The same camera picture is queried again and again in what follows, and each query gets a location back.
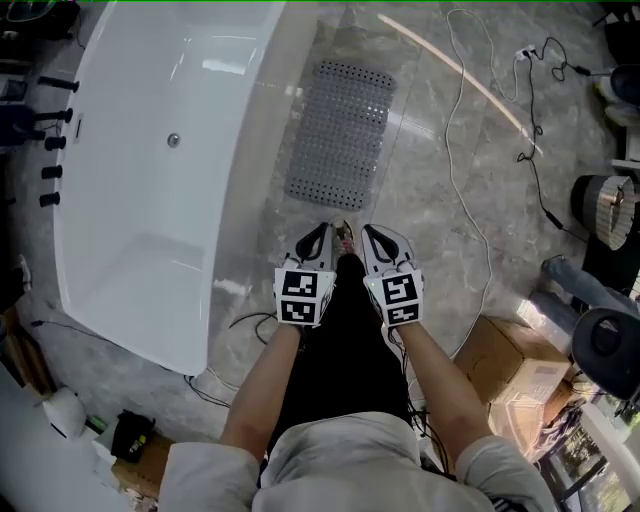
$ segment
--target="sleeve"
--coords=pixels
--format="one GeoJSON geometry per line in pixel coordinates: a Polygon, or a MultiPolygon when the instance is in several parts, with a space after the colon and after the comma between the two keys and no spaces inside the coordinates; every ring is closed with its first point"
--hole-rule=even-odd
{"type": "Polygon", "coordinates": [[[547,484],[510,441],[489,436],[468,446],[456,462],[458,481],[492,501],[499,498],[528,512],[555,510],[547,484]]]}
{"type": "Polygon", "coordinates": [[[245,512],[260,467],[247,451],[210,443],[174,444],[158,497],[159,512],[245,512]]]}

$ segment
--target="gray perforated bath mat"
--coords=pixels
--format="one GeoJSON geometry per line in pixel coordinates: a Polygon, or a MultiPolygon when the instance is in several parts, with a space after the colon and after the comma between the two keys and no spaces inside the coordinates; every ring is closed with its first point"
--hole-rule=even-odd
{"type": "Polygon", "coordinates": [[[384,73],[329,60],[317,64],[286,193],[343,210],[364,208],[395,87],[384,73]]]}

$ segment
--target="gray shirt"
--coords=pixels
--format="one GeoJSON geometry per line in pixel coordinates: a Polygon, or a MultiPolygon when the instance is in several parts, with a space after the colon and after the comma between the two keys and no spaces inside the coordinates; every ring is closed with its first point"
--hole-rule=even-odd
{"type": "Polygon", "coordinates": [[[420,468],[413,430],[366,412],[297,425],[276,443],[258,489],[248,452],[206,443],[173,445],[159,512],[494,511],[504,498],[553,511],[536,469],[509,441],[486,437],[456,461],[459,483],[420,468]]]}

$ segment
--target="forearm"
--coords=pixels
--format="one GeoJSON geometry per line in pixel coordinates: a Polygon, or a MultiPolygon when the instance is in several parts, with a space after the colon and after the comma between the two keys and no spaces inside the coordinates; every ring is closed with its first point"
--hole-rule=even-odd
{"type": "Polygon", "coordinates": [[[233,399],[221,444],[244,448],[262,460],[280,416],[299,341],[295,327],[278,326],[233,399]]]}
{"type": "Polygon", "coordinates": [[[471,443],[492,434],[485,407],[464,374],[419,323],[398,327],[433,427],[453,460],[471,443]]]}

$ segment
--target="marble floor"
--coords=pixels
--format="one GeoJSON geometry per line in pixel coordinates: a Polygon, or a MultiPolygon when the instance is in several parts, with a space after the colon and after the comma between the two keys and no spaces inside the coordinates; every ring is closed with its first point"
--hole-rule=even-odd
{"type": "MultiPolygon", "coordinates": [[[[425,277],[424,325],[450,354],[463,342],[480,307],[488,267],[484,243],[466,218],[449,179],[444,129],[460,75],[376,17],[379,12],[387,14],[455,59],[445,20],[456,7],[473,10],[484,20],[495,43],[496,74],[509,95],[514,91],[515,51],[529,44],[540,48],[547,36],[560,39],[572,64],[592,70],[614,64],[601,27],[591,28],[600,15],[596,4],[322,3],[300,83],[302,94],[292,108],[264,207],[259,240],[264,263],[251,270],[253,288],[239,313],[273,309],[273,266],[279,263],[288,237],[344,215],[283,192],[311,70],[319,59],[333,57],[380,69],[397,82],[370,201],[363,211],[346,217],[356,226],[371,221],[389,226],[410,239],[425,277]]],[[[96,16],[97,10],[89,12],[85,27],[96,16]]],[[[489,70],[489,43],[479,23],[456,13],[452,26],[469,72],[498,94],[489,70]]],[[[571,186],[580,175],[608,173],[606,161],[613,155],[614,141],[603,125],[588,79],[568,70],[566,80],[557,82],[551,67],[559,62],[559,52],[551,47],[547,51],[549,57],[536,63],[533,71],[536,115],[544,129],[536,157],[542,197],[565,225],[583,234],[570,214],[571,186]]],[[[53,65],[58,71],[69,71],[79,52],[69,46],[59,52],[53,65]]],[[[518,65],[519,94],[508,108],[530,129],[527,66],[526,61],[518,65]]],[[[56,98],[33,101],[46,107],[56,98]]],[[[518,153],[529,149],[527,140],[472,87],[464,88],[450,141],[454,178],[490,244],[493,279],[484,312],[517,319],[520,301],[536,286],[541,261],[562,253],[580,262],[584,246],[544,217],[528,164],[516,162],[518,153]]],[[[24,321],[72,323],[60,310],[51,219],[46,210],[34,208],[43,192],[34,178],[35,169],[42,166],[36,162],[41,164],[42,158],[39,148],[20,152],[7,175],[19,199],[12,214],[13,250],[24,253],[34,271],[33,292],[18,306],[24,321]]],[[[265,324],[265,336],[269,328],[265,324]]],[[[226,409],[201,401],[182,376],[108,342],[56,326],[42,326],[34,335],[56,379],[79,393],[89,413],[112,420],[122,408],[131,409],[155,417],[159,429],[176,440],[215,438],[220,433],[226,409]]],[[[213,340],[211,366],[226,381],[239,384],[262,347],[253,324],[245,322],[213,340]]],[[[195,383],[211,395],[232,399],[233,392],[211,373],[195,383]]]]}

